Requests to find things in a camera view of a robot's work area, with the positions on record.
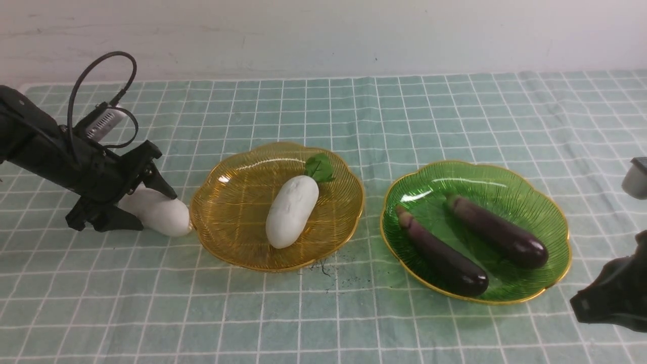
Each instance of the yellow glass plate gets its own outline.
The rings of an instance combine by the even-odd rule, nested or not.
[[[325,153],[332,182],[319,184],[319,199],[299,239],[275,249],[265,219],[288,179],[303,174],[306,160]],[[190,212],[202,245],[225,262],[258,271],[288,271],[324,258],[355,233],[364,208],[364,186],[329,150],[275,142],[221,161],[195,193]]]

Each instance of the green glass plate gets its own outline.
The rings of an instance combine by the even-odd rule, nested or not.
[[[540,269],[528,270],[502,259],[484,239],[466,230],[451,215],[444,197],[449,192],[462,195],[534,234],[548,249],[548,263]],[[490,285],[484,294],[463,297],[446,290],[443,278],[433,273],[398,226],[398,204],[404,205],[432,234],[488,273]],[[466,301],[528,301],[559,282],[571,265],[568,224],[560,208],[524,178],[498,166],[441,161],[398,179],[384,200],[380,231],[393,255],[422,284]]]

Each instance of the table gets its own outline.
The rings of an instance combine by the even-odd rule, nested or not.
[[[118,84],[87,84],[75,114]],[[25,94],[62,123],[70,85]],[[366,187],[353,239],[299,272],[209,255],[194,234],[76,233],[76,196],[0,166],[0,363],[644,363],[647,336],[578,324],[568,299],[633,253],[647,205],[623,193],[647,155],[647,71],[136,82],[122,100],[189,201],[224,157],[272,141],[332,149]],[[103,142],[126,141],[124,125]],[[380,237],[389,184],[426,163],[504,166],[567,215],[573,265],[525,304],[448,299]]]

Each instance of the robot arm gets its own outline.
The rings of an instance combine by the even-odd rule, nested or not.
[[[622,188],[633,198],[647,198],[647,158],[634,158]],[[606,323],[647,332],[647,230],[635,236],[633,255],[616,258],[602,267],[588,287],[571,298],[581,323]]]
[[[70,130],[57,125],[25,95],[0,85],[0,164],[8,161],[78,194],[78,202],[65,217],[68,226],[78,231],[87,222],[100,232],[142,230],[138,218],[116,206],[141,183],[177,198],[153,162],[162,153],[152,142],[144,141],[124,155],[98,143],[115,126],[105,122],[108,110],[125,111],[134,120],[130,112],[114,104],[98,105]]]

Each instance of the white vegetable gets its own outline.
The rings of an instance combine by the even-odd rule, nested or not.
[[[265,234],[273,247],[283,249],[299,238],[318,198],[319,186],[309,176],[293,177],[281,187],[265,221]]]
[[[166,236],[184,236],[191,231],[188,207],[179,199],[169,199],[156,190],[139,185],[125,195],[119,207],[137,216],[142,225]]]

